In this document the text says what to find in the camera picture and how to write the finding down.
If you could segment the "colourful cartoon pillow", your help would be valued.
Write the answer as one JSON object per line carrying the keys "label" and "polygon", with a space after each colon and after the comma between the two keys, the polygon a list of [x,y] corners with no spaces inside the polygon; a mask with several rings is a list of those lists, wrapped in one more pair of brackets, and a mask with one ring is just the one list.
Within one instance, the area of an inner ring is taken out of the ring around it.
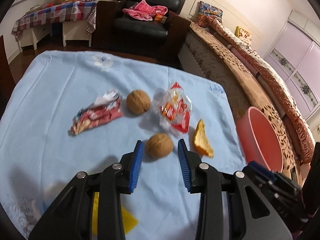
{"label": "colourful cartoon pillow", "polygon": [[200,27],[208,28],[213,20],[222,23],[222,16],[223,11],[221,9],[200,1],[197,17],[197,24]]}

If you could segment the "red white snack packet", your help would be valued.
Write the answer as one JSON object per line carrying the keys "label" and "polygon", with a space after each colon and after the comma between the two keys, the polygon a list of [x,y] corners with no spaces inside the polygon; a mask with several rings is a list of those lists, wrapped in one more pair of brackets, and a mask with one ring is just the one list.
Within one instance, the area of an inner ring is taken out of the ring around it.
{"label": "red white snack packet", "polygon": [[159,115],[159,124],[174,135],[189,131],[189,122],[193,104],[178,82],[169,86],[158,100],[151,103]]}

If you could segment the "yellow foam fruit net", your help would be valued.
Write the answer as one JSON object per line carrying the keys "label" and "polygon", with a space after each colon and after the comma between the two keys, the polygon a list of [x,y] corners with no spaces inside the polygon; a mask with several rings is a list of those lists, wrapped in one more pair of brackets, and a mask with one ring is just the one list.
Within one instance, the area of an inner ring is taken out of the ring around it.
{"label": "yellow foam fruit net", "polygon": [[[98,207],[99,207],[99,192],[93,194],[93,207],[92,207],[92,221],[91,221],[91,235],[93,239],[98,236]],[[127,235],[132,229],[138,225],[138,220],[121,207],[121,215],[123,220],[124,233]]]}

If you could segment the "plaid tablecloth side table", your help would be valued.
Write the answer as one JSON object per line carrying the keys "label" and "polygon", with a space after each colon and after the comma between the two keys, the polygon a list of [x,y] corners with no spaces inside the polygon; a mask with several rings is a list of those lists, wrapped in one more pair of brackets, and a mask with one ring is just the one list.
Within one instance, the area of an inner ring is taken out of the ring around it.
{"label": "plaid tablecloth side table", "polygon": [[76,1],[47,7],[18,19],[12,33],[16,36],[19,50],[22,47],[33,46],[48,34],[52,34],[52,24],[62,23],[62,41],[67,40],[91,41],[94,29],[87,24],[92,16],[96,1]]}

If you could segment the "snack wrapper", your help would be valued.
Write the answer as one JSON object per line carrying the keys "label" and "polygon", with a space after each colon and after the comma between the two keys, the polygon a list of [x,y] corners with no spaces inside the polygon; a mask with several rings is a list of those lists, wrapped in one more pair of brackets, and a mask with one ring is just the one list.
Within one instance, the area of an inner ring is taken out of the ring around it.
{"label": "snack wrapper", "polygon": [[78,111],[73,118],[70,134],[79,135],[124,116],[120,109],[122,99],[122,95],[114,89],[107,91],[103,96],[98,96],[87,108]]}

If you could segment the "light blue tablecloth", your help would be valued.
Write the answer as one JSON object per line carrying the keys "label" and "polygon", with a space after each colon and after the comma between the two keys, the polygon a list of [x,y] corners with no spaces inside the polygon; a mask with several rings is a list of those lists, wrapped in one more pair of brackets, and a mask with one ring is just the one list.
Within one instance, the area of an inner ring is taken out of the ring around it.
{"label": "light blue tablecloth", "polygon": [[77,172],[102,172],[133,151],[138,140],[163,131],[157,112],[136,116],[122,103],[121,118],[72,136],[78,111],[111,90],[126,97],[141,89],[159,100],[175,82],[192,101],[189,132],[182,135],[186,146],[193,148],[193,132],[203,120],[214,150],[203,161],[225,173],[241,170],[245,159],[220,84],[93,51],[46,51],[35,57],[1,118],[1,205],[23,238]]}

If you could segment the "bed with brown blanket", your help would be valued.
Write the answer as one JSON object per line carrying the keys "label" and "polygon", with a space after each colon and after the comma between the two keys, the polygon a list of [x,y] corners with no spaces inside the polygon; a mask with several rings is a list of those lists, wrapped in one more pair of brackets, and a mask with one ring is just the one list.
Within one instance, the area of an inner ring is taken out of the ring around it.
{"label": "bed with brown blanket", "polygon": [[[225,1],[261,32],[259,49],[255,50],[252,45],[251,48],[265,60],[292,11],[290,1]],[[280,143],[283,174],[302,185],[307,175],[307,165],[300,161],[299,139],[293,124],[260,73],[217,31],[210,26],[200,27],[197,21],[191,21],[178,57],[185,71],[217,82],[224,88],[234,120],[240,120],[251,106],[264,113]]]}

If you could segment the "purple wardrobe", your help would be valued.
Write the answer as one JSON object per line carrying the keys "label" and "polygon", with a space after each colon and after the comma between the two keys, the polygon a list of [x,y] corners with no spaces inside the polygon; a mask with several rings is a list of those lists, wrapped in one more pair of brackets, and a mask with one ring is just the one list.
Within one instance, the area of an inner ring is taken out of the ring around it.
{"label": "purple wardrobe", "polygon": [[285,81],[311,130],[319,133],[319,27],[292,11],[265,61]]}

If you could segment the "floral quilt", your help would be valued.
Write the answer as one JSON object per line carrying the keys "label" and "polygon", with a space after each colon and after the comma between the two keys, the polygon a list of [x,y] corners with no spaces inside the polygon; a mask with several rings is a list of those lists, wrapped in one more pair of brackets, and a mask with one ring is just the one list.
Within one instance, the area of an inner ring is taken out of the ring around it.
{"label": "floral quilt", "polygon": [[315,140],[310,127],[302,117],[284,80],[251,46],[237,38],[228,28],[224,27],[220,21],[210,17],[207,18],[207,21],[210,27],[217,31],[220,36],[231,44],[232,47],[260,73],[293,124],[302,152],[300,154],[300,161],[304,164],[311,163],[315,149]]}

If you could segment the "walnut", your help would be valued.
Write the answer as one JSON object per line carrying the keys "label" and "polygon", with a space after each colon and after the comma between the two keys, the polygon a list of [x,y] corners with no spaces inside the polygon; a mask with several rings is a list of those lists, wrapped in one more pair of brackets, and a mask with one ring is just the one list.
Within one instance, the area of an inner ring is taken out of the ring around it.
{"label": "walnut", "polygon": [[165,133],[154,134],[146,144],[147,153],[154,159],[164,158],[174,149],[171,137]]}
{"label": "walnut", "polygon": [[141,115],[150,109],[151,100],[143,90],[133,90],[126,98],[129,110],[136,115]]}

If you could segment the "white bed headboard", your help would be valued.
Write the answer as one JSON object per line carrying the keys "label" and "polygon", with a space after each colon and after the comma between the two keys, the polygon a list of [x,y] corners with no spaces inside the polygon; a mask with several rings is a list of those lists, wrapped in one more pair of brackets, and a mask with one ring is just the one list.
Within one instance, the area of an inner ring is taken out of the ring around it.
{"label": "white bed headboard", "polygon": [[235,32],[236,27],[244,28],[246,31],[252,34],[252,46],[255,50],[258,50],[261,44],[262,34],[256,26],[239,10],[229,4],[225,0],[183,0],[183,6],[180,11],[180,15],[183,18],[187,18],[190,21],[197,21],[198,10],[200,2],[203,1],[212,6],[215,6],[223,11],[222,21],[223,25],[230,31]]}

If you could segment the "yellow floral pillow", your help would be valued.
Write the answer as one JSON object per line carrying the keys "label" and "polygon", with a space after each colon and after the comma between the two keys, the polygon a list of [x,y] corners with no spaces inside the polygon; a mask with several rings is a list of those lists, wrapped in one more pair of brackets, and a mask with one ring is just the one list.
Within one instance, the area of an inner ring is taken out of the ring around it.
{"label": "yellow floral pillow", "polygon": [[240,26],[237,26],[235,30],[235,35],[237,38],[242,40],[242,42],[244,42],[248,46],[252,45],[252,34],[247,30],[241,28]]}

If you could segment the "pink plastic trash bucket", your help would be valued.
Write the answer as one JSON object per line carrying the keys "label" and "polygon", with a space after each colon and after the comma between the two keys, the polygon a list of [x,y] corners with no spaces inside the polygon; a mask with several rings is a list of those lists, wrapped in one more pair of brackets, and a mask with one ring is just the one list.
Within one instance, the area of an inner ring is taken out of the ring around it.
{"label": "pink plastic trash bucket", "polygon": [[236,131],[247,163],[255,161],[269,171],[283,171],[283,155],[276,133],[264,113],[249,107]]}

